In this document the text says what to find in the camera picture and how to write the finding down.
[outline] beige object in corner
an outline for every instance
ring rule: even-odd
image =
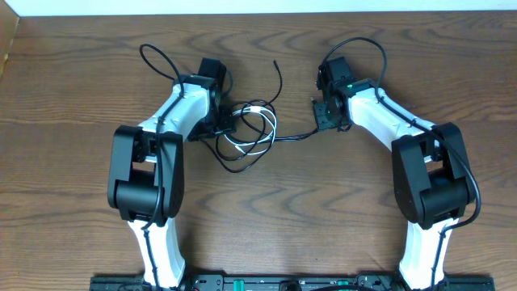
[[[0,0],[0,79],[2,78],[9,49],[15,37],[18,21],[19,17],[17,14],[4,0]]]

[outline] wooden table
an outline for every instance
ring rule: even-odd
[[[142,270],[137,241],[106,198],[113,132],[147,119],[170,93],[170,82],[140,59],[139,44],[163,48],[181,72],[219,57],[235,77],[233,100],[271,98],[276,59],[283,136],[314,128],[318,63],[352,36],[385,46],[383,87],[393,99],[437,124],[454,122],[464,135],[483,209],[454,231],[446,271],[490,274],[498,290],[515,289],[515,12],[21,19],[0,83],[0,289],[87,289],[95,274]],[[360,78],[377,77],[381,59],[371,45],[341,52]],[[360,127],[275,143],[238,175],[188,143],[185,171],[178,228],[192,266],[392,271],[404,251],[390,152]]]

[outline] white cable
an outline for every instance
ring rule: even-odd
[[[271,139],[272,139],[271,140],[271,144],[273,142],[275,142],[275,137],[276,137],[276,116],[275,116],[275,113],[273,113],[271,110],[269,110],[267,108],[264,108],[264,107],[261,107],[261,106],[250,106],[248,108],[239,109],[239,110],[234,111],[232,113],[232,116],[240,115],[241,112],[243,112],[243,113],[259,114],[260,116],[264,117],[267,120],[267,122],[269,122],[269,124],[271,125],[271,127],[272,127],[271,132],[269,134],[267,134],[263,139],[257,141],[257,144],[258,143],[264,143],[264,142],[269,141]],[[271,120],[266,115],[264,115],[264,113],[262,113],[262,112],[269,113],[273,117],[273,121],[274,122],[271,122]],[[252,146],[252,145],[255,144],[254,142],[235,142],[235,141],[232,141],[231,139],[229,139],[227,135],[225,135],[225,137],[226,137],[227,141],[232,143],[235,146],[235,148],[238,151],[240,151],[241,153],[243,153],[243,154],[245,154],[246,152],[242,149],[242,146]],[[263,154],[266,151],[267,150],[261,150],[259,152],[248,153],[248,155]]]

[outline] wooden tabletop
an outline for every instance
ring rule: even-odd
[[[96,274],[141,272],[137,241],[106,197],[115,129],[147,119],[170,94],[169,80],[140,59],[141,43],[162,48],[181,72],[220,58],[235,78],[232,100],[271,98],[276,59],[283,136],[315,127],[317,66],[352,36],[386,48],[383,88],[394,100],[463,133],[483,207],[454,230],[446,272],[515,289],[516,12],[22,18],[0,81],[0,289],[79,290]],[[378,76],[373,46],[341,53],[360,78]],[[392,271],[402,257],[391,155],[359,126],[275,143],[241,174],[187,143],[185,171],[177,221],[191,266],[326,275]]]

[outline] white wall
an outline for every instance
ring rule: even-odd
[[[517,10],[517,0],[6,0],[20,16]]]

